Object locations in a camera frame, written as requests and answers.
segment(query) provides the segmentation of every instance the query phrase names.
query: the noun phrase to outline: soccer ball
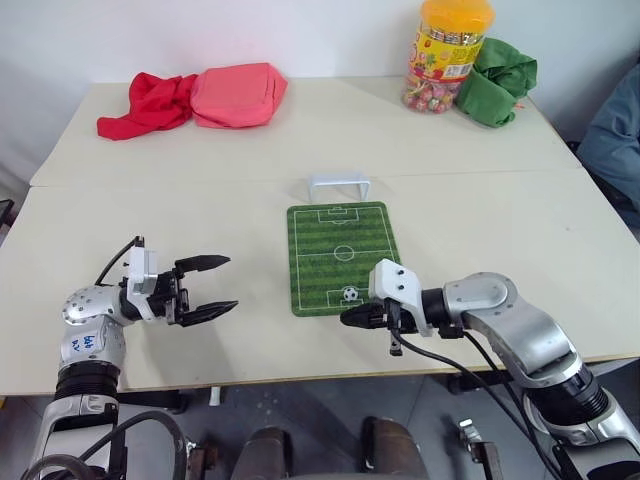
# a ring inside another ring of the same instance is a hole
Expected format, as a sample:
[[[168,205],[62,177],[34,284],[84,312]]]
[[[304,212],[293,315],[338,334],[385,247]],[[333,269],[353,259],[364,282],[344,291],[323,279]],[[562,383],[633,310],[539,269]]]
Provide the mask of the soccer ball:
[[[343,295],[347,302],[353,302],[358,299],[358,291],[353,287],[345,288]]]

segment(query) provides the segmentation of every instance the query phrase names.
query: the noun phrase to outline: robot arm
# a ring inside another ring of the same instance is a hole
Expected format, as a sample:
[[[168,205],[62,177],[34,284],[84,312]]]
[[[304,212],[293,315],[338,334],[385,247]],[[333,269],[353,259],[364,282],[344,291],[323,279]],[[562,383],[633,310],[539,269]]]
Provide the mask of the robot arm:
[[[185,273],[216,268],[229,258],[186,258],[177,260],[171,270],[158,273],[156,253],[144,248],[144,239],[137,237],[131,245],[128,277],[118,285],[103,285],[100,278],[96,285],[71,295],[62,308],[67,327],[60,348],[56,393],[45,409],[30,465],[52,454],[78,457],[117,425],[116,390],[125,356],[124,327],[139,320],[187,327],[213,320],[238,304],[214,302],[190,310],[188,292],[181,285]],[[100,449],[89,464],[102,472],[99,475],[121,478],[126,471],[124,435]],[[45,468],[40,478],[58,470]]]
[[[621,462],[640,472],[640,435],[627,415],[556,322],[520,297],[509,278],[477,273],[422,290],[415,273],[382,260],[370,274],[369,298],[373,303],[344,312],[342,322],[422,336],[437,329],[443,338],[461,338],[465,329],[483,334],[523,388],[532,422],[558,441],[556,457],[568,478],[594,478],[590,472]],[[392,340],[391,353],[399,349]]]

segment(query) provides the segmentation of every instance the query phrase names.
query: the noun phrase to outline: center circle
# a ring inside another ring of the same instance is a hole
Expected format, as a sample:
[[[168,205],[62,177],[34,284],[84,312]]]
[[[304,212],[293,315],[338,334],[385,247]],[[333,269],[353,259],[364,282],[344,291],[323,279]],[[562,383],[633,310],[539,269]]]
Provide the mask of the center circle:
[[[353,257],[356,256],[356,252],[354,252],[353,248],[349,245],[338,245],[333,251],[333,256],[341,262],[348,262],[349,260],[353,260]]]

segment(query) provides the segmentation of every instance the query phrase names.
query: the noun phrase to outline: white table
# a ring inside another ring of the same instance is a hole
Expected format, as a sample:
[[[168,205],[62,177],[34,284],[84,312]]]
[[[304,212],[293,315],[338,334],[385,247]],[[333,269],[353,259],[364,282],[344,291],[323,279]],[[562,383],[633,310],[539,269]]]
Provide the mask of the white table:
[[[500,129],[457,111],[422,115],[400,102],[402,79],[292,80],[267,128],[217,130],[190,122],[114,142],[99,116],[129,109],[127,85],[95,85],[33,186],[148,186],[294,180],[343,170],[368,176],[579,168],[531,102]]]
[[[126,86],[95,86],[0,248],[0,394],[53,391],[62,303],[135,234],[162,269],[229,255],[185,285],[193,305],[240,304],[187,329],[128,327],[124,390],[443,371],[409,352],[390,357],[387,332],[291,313],[286,209],[308,202],[309,174],[345,167],[372,177],[370,199],[387,204],[402,259],[425,288],[505,273],[587,360],[638,356],[640,248],[537,110],[525,101],[514,123],[492,130],[457,112],[408,112],[399,88],[296,80],[269,127],[190,124],[111,142],[95,119],[127,109]],[[322,189],[317,201],[355,193]],[[483,366],[467,342],[414,340]]]
[[[185,284],[194,305],[240,304],[191,328],[128,327],[124,389],[442,371],[410,352],[390,357],[385,331],[291,314],[285,212],[305,192],[302,181],[176,187],[170,195],[32,188],[0,249],[0,283],[11,282],[0,291],[0,361],[20,365],[2,369],[0,392],[54,389],[62,302],[138,232],[158,250],[162,269],[193,254],[229,255],[229,264],[191,274]],[[403,261],[425,288],[502,272],[566,329],[586,359],[640,353],[640,250],[583,170],[382,177],[372,192],[387,204]],[[468,342],[414,340],[483,365]]]

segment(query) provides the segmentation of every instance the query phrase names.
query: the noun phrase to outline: green fabric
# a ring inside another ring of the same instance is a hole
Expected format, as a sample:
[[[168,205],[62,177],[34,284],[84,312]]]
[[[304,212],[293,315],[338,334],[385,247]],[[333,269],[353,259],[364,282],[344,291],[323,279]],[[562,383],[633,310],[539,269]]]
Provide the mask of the green fabric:
[[[538,62],[508,43],[487,38],[456,98],[475,121],[501,127],[515,118],[517,100],[536,86]]]
[[[291,310],[299,317],[338,315],[369,301],[369,272],[400,263],[382,202],[302,205],[287,211]]]

